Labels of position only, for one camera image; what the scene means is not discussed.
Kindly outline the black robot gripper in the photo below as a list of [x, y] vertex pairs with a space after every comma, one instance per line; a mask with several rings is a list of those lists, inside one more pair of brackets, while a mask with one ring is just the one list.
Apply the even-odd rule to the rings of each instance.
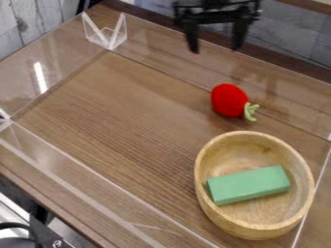
[[246, 42], [250, 23], [259, 19], [262, 0], [176, 0], [172, 3], [175, 23], [184, 26], [189, 51], [199, 52], [197, 24], [234, 23], [231, 49]]

